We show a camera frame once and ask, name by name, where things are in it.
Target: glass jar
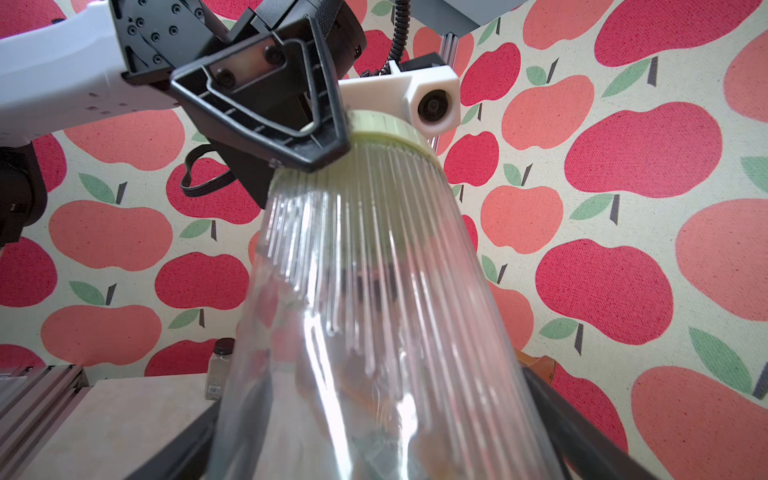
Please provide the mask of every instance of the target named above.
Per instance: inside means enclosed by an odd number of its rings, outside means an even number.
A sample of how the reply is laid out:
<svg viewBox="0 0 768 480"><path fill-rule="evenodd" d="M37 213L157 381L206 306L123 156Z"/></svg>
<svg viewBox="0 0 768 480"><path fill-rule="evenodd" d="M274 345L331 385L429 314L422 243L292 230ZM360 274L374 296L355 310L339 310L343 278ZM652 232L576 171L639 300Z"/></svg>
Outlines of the glass jar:
<svg viewBox="0 0 768 480"><path fill-rule="evenodd" d="M218 339L214 344L214 353L208 361L208 375L205 378L205 398L218 400L230 374L230 360L235 348L235 339Z"/></svg>
<svg viewBox="0 0 768 480"><path fill-rule="evenodd" d="M434 151L347 118L273 178L206 478L562 478Z"/></svg>

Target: black coiled cable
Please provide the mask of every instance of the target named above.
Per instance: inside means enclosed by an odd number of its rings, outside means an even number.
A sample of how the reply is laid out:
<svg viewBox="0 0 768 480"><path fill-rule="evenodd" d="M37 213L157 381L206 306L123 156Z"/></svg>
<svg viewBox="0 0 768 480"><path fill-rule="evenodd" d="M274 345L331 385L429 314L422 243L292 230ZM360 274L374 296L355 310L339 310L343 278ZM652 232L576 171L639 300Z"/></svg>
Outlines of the black coiled cable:
<svg viewBox="0 0 768 480"><path fill-rule="evenodd" d="M394 60L400 63L402 55L406 51L408 43L408 28L411 23L411 1L395 0L395 34L392 37L392 48L389 50L389 57L381 69L382 75L388 75L389 61Z"/></svg>

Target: white table surface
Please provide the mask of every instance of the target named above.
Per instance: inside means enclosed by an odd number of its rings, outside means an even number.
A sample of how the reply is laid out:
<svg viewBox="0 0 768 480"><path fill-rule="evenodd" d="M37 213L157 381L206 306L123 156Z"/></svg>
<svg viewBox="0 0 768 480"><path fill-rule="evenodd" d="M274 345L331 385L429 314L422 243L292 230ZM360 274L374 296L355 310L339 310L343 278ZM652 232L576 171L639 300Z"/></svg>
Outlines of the white table surface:
<svg viewBox="0 0 768 480"><path fill-rule="evenodd" d="M205 374L100 380L19 480L123 480L213 402Z"/></svg>

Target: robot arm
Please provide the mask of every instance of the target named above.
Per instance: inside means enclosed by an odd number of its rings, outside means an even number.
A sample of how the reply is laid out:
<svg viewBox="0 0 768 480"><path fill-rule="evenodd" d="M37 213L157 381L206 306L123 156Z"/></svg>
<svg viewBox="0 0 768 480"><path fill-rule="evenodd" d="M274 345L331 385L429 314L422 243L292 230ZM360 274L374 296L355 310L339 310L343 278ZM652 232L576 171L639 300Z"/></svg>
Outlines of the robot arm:
<svg viewBox="0 0 768 480"><path fill-rule="evenodd" d="M52 131L182 106L264 207L275 167L312 171L346 152L348 109L426 137L458 125L458 78L437 56L337 81L365 47L342 0L265 0L229 31L200 0L101 0L0 40L0 246L45 209L30 142Z"/></svg>

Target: jar lid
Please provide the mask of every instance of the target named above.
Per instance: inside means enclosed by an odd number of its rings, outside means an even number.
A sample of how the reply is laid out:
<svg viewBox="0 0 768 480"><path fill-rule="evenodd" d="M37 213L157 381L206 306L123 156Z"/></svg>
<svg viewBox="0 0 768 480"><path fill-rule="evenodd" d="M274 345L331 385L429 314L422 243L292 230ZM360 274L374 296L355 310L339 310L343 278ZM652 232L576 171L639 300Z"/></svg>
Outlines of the jar lid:
<svg viewBox="0 0 768 480"><path fill-rule="evenodd" d="M214 353L216 355L232 355L232 350L235 348L235 339L226 337L218 339L214 344Z"/></svg>

